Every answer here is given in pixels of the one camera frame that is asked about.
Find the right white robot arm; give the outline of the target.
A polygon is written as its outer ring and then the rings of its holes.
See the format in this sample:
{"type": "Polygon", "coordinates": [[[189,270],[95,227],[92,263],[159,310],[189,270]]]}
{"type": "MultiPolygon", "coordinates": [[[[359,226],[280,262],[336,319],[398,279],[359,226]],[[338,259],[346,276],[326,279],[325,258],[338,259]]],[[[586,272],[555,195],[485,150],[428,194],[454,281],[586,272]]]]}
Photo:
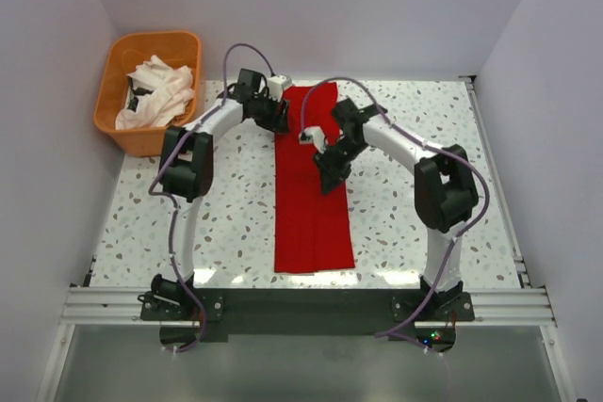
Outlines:
{"type": "Polygon", "coordinates": [[[330,144],[319,126],[303,125],[299,141],[311,143],[320,189],[328,195],[351,174],[351,163],[366,148],[384,152],[413,176],[414,204],[427,230],[427,262],[420,277],[419,307],[442,319],[463,292],[460,271],[462,236],[479,201],[465,149],[440,148],[400,129],[380,105],[357,106],[346,98],[331,111],[340,134],[330,144]]]}

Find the red t shirt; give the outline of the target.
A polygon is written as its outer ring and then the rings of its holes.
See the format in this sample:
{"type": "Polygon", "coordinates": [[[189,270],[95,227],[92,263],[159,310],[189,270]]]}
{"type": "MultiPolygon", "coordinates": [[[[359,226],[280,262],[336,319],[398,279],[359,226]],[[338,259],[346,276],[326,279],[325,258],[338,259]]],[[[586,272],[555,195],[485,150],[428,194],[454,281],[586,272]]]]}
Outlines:
{"type": "Polygon", "coordinates": [[[337,84],[325,84],[316,91],[292,87],[285,92],[290,132],[275,138],[274,270],[307,274],[352,269],[355,262],[346,187],[322,194],[313,161],[316,148],[299,142],[305,95],[310,96],[305,123],[321,127],[331,142],[339,136],[331,117],[338,98],[337,84]]]}

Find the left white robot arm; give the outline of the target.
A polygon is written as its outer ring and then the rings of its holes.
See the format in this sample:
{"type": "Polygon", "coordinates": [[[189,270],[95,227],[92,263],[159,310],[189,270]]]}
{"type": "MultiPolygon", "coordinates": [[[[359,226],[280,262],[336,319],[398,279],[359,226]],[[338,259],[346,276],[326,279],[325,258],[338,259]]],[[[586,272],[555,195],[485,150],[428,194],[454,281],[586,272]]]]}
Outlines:
{"type": "Polygon", "coordinates": [[[171,200],[168,253],[175,277],[173,288],[154,277],[152,290],[162,298],[163,310],[174,319],[189,317],[195,308],[193,247],[203,197],[214,179],[217,142],[246,120],[274,134],[289,132],[289,102],[284,99],[292,80],[286,75],[266,77],[243,69],[216,102],[197,120],[171,126],[164,135],[159,170],[149,188],[152,196],[171,200]]]}

